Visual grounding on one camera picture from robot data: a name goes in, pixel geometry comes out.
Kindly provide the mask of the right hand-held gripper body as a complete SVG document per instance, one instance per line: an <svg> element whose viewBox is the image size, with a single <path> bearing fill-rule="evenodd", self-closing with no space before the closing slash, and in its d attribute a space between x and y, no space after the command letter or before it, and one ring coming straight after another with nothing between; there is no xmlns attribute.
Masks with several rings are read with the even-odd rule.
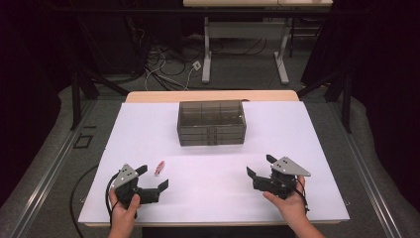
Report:
<svg viewBox="0 0 420 238"><path fill-rule="evenodd" d="M296 190L298 177L310 177L311 174L288 157L277 159L270 164L271 174L268 178L258 176L253 180L254 189L268 191L281 199L286 199Z"/></svg>

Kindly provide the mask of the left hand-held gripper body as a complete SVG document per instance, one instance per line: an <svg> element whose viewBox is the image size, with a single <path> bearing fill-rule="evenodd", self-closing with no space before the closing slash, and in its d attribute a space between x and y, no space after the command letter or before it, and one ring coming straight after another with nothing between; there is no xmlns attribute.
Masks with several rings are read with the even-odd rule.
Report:
<svg viewBox="0 0 420 238"><path fill-rule="evenodd" d="M160 196L158 188L141 188L138 186L138 181L136 169L128 164L123 165L117 173L111 187L115 189L118 201L125 207L130 205L135 194L141 198L141 204L158 202Z"/></svg>

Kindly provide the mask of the smoky transparent bottom drawer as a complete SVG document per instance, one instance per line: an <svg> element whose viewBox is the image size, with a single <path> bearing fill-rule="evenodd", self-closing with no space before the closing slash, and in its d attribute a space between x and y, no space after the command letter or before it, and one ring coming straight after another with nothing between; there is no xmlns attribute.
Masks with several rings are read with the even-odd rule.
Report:
<svg viewBox="0 0 420 238"><path fill-rule="evenodd" d="M244 144L243 139L228 139L228 140L180 140L181 146L218 146L218 145L240 145Z"/></svg>

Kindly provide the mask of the smoky transparent drawer organizer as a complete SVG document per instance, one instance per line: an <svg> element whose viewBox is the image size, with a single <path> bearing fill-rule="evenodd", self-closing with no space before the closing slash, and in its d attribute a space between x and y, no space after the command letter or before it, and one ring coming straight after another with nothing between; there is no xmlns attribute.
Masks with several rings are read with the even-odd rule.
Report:
<svg viewBox="0 0 420 238"><path fill-rule="evenodd" d="M245 140L247 123L241 100L181 101L178 140Z"/></svg>

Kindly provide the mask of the person's left hand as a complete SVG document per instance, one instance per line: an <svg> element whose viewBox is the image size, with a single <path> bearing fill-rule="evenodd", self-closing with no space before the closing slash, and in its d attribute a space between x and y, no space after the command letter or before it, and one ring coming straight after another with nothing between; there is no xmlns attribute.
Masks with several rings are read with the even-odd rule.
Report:
<svg viewBox="0 0 420 238"><path fill-rule="evenodd" d="M113 206L111 212L111 230L128 230L132 231L135 225L135 214L137 209L141 207L141 198L135 194L128 208L125 208L117 199L114 189L109 191L109 200Z"/></svg>

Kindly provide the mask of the person's right hand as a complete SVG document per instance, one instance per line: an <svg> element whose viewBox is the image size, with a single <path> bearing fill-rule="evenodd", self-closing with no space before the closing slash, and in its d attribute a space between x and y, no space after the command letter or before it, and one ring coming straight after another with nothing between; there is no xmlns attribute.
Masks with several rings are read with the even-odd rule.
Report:
<svg viewBox="0 0 420 238"><path fill-rule="evenodd" d="M305 179L303 176L299 176L297 179L296 190L287 199L281 199L268 191L262 193L263 197L279 210L285 222L292 229L301 228L309 223L302 198Z"/></svg>

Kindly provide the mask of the black metal stand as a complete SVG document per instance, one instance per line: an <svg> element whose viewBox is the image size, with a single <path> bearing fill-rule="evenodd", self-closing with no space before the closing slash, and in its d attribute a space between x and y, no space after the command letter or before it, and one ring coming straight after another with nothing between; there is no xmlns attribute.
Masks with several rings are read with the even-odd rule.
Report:
<svg viewBox="0 0 420 238"><path fill-rule="evenodd" d="M99 96L99 91L95 86L95 82L99 82L123 96L129 94L127 89L124 89L116 83L106 79L103 75L93 72L90 69L77 71L71 78L72 130L75 130L81 122L80 92L83 92L89 100L96 100Z"/></svg>
<svg viewBox="0 0 420 238"><path fill-rule="evenodd" d="M297 92L297 95L299 98L304 97L324 83L329 83L329 87L324 94L324 98L327 102L336 102L339 99L339 96L342 96L341 123L346 131L351 133L350 109L353 81L349 72L332 72L314 83L305 86Z"/></svg>

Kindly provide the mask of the white-legged background desk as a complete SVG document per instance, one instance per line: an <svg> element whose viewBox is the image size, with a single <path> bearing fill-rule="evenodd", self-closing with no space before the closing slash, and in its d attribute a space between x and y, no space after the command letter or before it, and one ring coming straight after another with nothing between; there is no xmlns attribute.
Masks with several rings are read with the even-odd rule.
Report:
<svg viewBox="0 0 420 238"><path fill-rule="evenodd" d="M204 10L326 10L333 0L182 0L184 7ZM280 82L289 83L284 65L284 51L291 37L293 17L282 17L282 21L245 22L243 20L213 21L204 18L204 63L202 82L208 83L211 74L210 40L216 38L272 39L280 40L279 50L273 54Z"/></svg>

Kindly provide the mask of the dark curtain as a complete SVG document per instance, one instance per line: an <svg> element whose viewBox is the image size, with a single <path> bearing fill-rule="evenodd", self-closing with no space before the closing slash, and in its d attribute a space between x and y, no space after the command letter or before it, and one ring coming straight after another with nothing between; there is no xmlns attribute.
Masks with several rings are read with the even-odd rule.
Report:
<svg viewBox="0 0 420 238"><path fill-rule="evenodd" d="M352 79L375 151L420 212L420 0L333 0L301 82Z"/></svg>
<svg viewBox="0 0 420 238"><path fill-rule="evenodd" d="M50 15L37 0L0 0L0 207L11 197L58 116L70 86L59 35L92 56L74 17Z"/></svg>

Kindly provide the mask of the aluminium floor rail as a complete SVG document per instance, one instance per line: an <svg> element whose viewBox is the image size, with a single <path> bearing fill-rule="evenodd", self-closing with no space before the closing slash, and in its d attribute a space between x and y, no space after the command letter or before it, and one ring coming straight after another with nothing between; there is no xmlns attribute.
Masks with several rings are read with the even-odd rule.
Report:
<svg viewBox="0 0 420 238"><path fill-rule="evenodd" d="M397 227L390 210L373 179L365 159L358 148L354 136L342 125L339 106L335 103L328 104L330 111L334 117L336 124L339 126L341 133L344 135L347 145L352 153L352 160L358 176L365 188L367 197L372 208L379 220L382 230L386 238L402 238L399 228Z"/></svg>
<svg viewBox="0 0 420 238"><path fill-rule="evenodd" d="M58 117L45 142L25 172L23 178L0 209L0 215L9 214L11 231L6 238L24 238L45 202L59 175L73 143L79 136L81 124L87 118L95 100L82 103L81 119L74 129L72 106L62 105Z"/></svg>

